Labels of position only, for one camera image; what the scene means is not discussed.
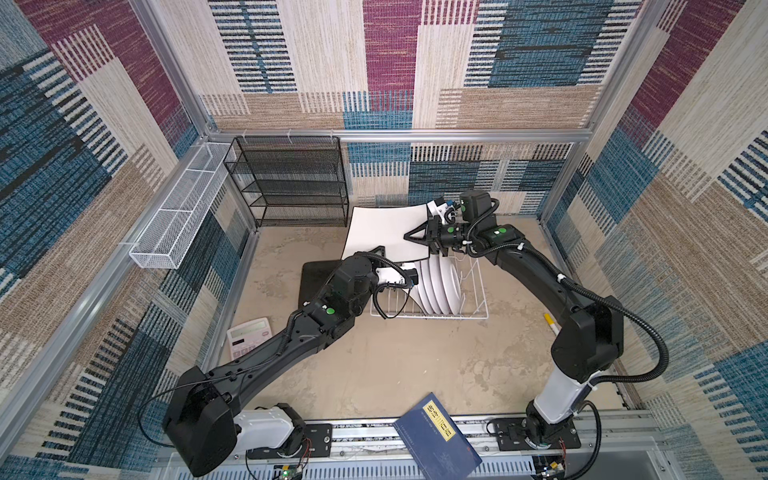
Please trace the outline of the white square plate black rim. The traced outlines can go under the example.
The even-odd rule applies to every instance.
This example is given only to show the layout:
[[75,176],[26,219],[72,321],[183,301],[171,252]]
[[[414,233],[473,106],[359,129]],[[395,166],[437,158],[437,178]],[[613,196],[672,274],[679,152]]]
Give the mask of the white square plate black rim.
[[371,251],[383,246],[385,257],[393,262],[424,260],[429,255],[425,245],[404,239],[411,230],[427,221],[426,205],[399,208],[352,209],[347,239],[341,258],[345,259],[358,251]]

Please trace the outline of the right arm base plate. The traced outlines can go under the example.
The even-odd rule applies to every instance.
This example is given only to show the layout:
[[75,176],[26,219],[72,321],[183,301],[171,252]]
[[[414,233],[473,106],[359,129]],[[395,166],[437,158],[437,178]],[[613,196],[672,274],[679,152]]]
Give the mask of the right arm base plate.
[[487,424],[488,433],[501,451],[566,450],[582,446],[573,420],[548,424],[537,417],[497,418]]

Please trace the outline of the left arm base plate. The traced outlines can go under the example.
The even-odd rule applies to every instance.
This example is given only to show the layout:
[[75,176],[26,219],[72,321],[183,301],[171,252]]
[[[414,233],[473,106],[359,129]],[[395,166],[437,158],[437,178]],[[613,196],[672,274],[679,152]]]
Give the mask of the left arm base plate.
[[248,460],[298,460],[304,456],[325,458],[330,456],[332,439],[331,423],[305,424],[296,427],[279,447],[251,449],[246,452],[246,458]]

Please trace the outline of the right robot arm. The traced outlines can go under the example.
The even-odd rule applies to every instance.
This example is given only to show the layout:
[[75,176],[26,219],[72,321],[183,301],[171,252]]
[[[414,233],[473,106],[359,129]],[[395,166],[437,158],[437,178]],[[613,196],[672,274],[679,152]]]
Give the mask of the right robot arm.
[[458,202],[460,221],[446,223],[430,213],[403,237],[432,253],[456,251],[487,259],[516,278],[556,320],[560,330],[550,349],[554,369],[517,429],[529,448],[546,449],[572,429],[578,405],[622,353],[623,316],[614,298],[577,292],[576,284],[521,231],[498,224],[499,205],[489,193],[469,190]]

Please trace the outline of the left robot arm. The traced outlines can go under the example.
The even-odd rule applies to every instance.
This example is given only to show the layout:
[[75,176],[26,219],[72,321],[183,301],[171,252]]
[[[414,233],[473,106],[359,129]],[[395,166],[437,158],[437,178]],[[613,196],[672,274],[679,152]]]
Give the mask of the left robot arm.
[[338,263],[274,337],[208,372],[184,372],[162,427],[188,471],[207,475],[239,450],[267,449],[284,457],[302,452],[306,424],[290,405],[253,411],[246,405],[295,364],[346,334],[380,291],[409,290],[417,282],[414,267],[403,268],[381,252],[357,252]]

